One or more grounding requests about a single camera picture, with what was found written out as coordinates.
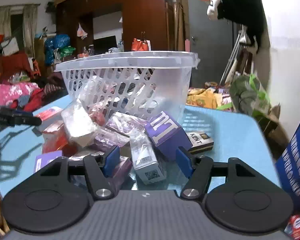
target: pink bedding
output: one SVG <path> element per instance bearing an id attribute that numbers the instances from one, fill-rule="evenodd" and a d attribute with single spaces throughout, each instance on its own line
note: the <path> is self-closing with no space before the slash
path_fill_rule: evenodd
<path id="1" fill-rule="evenodd" d="M 0 84 L 0 106 L 9 106 L 13 100 L 20 96 L 30 96 L 35 89 L 38 89 L 37 83 L 19 83 L 16 85 Z"/>

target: blue plastic bag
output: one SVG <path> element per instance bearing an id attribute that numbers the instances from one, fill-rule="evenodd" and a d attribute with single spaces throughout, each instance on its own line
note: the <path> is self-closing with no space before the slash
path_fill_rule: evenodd
<path id="1" fill-rule="evenodd" d="M 54 49 L 70 46 L 70 37 L 67 34 L 59 34 L 54 37 Z"/>
<path id="2" fill-rule="evenodd" d="M 44 63 L 45 65 L 51 65 L 54 61 L 54 54 L 52 49 L 46 49 Z"/>
<path id="3" fill-rule="evenodd" d="M 290 194 L 295 212 L 300 211 L 300 124 L 275 166 L 282 189 Z"/>
<path id="4" fill-rule="evenodd" d="M 46 41 L 44 42 L 44 47 L 46 49 L 53 49 L 53 44 L 54 44 L 54 38 L 48 38 L 46 39 Z"/>

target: blue gripper pad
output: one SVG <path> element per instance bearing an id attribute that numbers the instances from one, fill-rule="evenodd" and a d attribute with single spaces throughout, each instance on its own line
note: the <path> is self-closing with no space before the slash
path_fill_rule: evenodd
<path id="1" fill-rule="evenodd" d="M 105 166 L 102 168 L 103 175 L 107 177 L 111 177 L 114 171 L 114 168 L 120 162 L 120 148 L 116 146 L 106 157 Z"/>
<path id="2" fill-rule="evenodd" d="M 187 156 L 187 150 L 179 147 L 176 150 L 176 162 L 181 169 L 182 173 L 189 179 L 194 173 L 191 159 Z"/>

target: gray door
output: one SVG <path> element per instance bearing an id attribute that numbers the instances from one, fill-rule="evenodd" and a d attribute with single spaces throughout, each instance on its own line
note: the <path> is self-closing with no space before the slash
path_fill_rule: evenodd
<path id="1" fill-rule="evenodd" d="M 209 20 L 209 4 L 209 0 L 188 0 L 190 51 L 198 53 L 201 60 L 191 76 L 191 86 L 197 88 L 207 81 L 220 82 L 233 46 L 232 22 Z"/>

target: purple box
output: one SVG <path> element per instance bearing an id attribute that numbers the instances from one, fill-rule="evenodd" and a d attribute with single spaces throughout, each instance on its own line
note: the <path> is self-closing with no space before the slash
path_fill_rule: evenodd
<path id="1" fill-rule="evenodd" d="M 176 159 L 176 150 L 182 146 L 186 150 L 192 147 L 186 132 L 172 117 L 162 111 L 145 126 L 146 132 L 153 142 L 169 161 Z"/>
<path id="2" fill-rule="evenodd" d="M 43 168 L 45 165 L 47 165 L 48 163 L 52 162 L 53 160 L 55 160 L 56 158 L 58 158 L 60 156 L 62 156 L 62 151 L 55 151 L 55 152 L 38 155 L 35 159 L 33 173 L 36 173 L 38 170 Z"/>

